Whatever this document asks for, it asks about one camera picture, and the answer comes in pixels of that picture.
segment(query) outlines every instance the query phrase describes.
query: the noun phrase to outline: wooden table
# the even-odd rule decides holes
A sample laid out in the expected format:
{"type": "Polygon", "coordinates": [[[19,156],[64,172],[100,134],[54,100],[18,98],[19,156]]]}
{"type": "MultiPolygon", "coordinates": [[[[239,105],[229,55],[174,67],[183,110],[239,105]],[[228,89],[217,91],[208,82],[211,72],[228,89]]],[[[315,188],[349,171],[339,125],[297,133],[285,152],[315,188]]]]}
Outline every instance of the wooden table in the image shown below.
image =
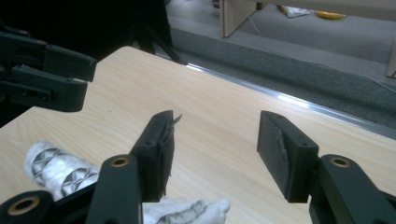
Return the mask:
{"type": "Polygon", "coordinates": [[[227,223],[309,223],[307,204],[288,204],[256,152],[261,110],[280,113],[320,145],[319,154],[356,161],[396,194],[396,141],[309,108],[137,49],[97,66],[82,111],[32,108],[0,130],[0,202],[39,187],[23,171],[26,150],[46,140],[100,165],[128,153],[149,119],[182,114],[167,192],[171,198],[227,199],[227,223]]]}

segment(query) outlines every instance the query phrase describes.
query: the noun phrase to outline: crumpled white fabric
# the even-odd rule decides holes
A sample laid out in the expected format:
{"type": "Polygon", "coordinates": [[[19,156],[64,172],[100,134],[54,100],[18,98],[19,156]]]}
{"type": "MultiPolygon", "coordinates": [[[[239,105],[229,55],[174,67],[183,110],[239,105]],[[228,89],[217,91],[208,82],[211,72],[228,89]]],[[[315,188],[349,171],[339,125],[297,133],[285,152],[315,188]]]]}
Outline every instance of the crumpled white fabric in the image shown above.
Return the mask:
{"type": "Polygon", "coordinates": [[[172,200],[143,203],[145,224],[223,224],[230,209],[227,200],[213,203],[203,200],[172,200]]]}
{"type": "Polygon", "coordinates": [[[282,7],[282,8],[285,10],[285,13],[289,18],[309,15],[312,12],[312,10],[298,8],[298,7],[282,7]]]}

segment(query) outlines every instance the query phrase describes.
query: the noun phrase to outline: patterned fabric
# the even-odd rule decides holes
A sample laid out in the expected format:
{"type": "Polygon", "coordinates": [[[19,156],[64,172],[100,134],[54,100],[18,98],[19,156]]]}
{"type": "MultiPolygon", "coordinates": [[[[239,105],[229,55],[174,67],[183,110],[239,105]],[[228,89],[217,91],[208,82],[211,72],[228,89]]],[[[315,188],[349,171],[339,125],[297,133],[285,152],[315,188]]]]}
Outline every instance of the patterned fabric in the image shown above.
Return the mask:
{"type": "Polygon", "coordinates": [[[35,160],[32,163],[32,174],[35,178],[35,182],[39,184],[41,187],[46,185],[45,179],[42,174],[46,166],[49,164],[52,159],[65,155],[59,148],[49,148],[42,152],[40,152],[37,156],[35,156],[35,160]]]}
{"type": "Polygon", "coordinates": [[[87,179],[99,175],[97,172],[90,168],[78,168],[66,177],[61,186],[61,193],[65,197],[80,189],[80,184],[87,179]]]}

